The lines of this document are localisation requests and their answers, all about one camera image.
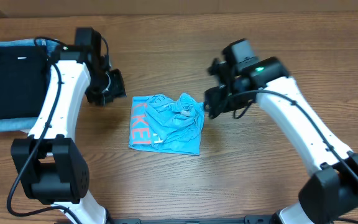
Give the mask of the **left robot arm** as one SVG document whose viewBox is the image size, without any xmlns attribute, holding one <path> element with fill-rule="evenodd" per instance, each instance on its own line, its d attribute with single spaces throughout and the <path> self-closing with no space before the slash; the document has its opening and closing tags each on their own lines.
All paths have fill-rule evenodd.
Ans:
<svg viewBox="0 0 358 224">
<path fill-rule="evenodd" d="M 89 190 L 90 172 L 75 144 L 75 129 L 84 97 L 104 106 L 126 96 L 121 72 L 111 69 L 91 45 L 59 45 L 48 62 L 50 83 L 39 117 L 28 137 L 15 139 L 11 146 L 18 175 L 7 196 L 7 211 L 22 215 L 12 207 L 21 185 L 29 199 L 45 205 L 25 212 L 25 217 L 59 210 L 72 223 L 112 223 Z"/>
</svg>

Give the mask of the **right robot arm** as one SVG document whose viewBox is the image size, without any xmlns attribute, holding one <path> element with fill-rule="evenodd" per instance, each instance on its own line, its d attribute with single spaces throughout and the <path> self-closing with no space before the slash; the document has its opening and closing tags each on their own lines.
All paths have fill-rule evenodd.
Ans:
<svg viewBox="0 0 358 224">
<path fill-rule="evenodd" d="M 278 58 L 216 58 L 208 73 L 219 82 L 205 92 L 209 117 L 258 104 L 293 144 L 310 176 L 297 203 L 278 211 L 274 223 L 331 223 L 358 207 L 358 153 L 323 123 Z"/>
</svg>

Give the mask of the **light blue printed t-shirt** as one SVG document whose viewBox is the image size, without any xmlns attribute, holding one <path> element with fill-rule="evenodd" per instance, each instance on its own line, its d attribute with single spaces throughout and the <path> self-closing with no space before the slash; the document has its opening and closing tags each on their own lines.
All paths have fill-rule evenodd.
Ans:
<svg viewBox="0 0 358 224">
<path fill-rule="evenodd" d="M 198 156 L 204 105 L 187 93 L 132 98 L 129 147 L 138 151 Z"/>
</svg>

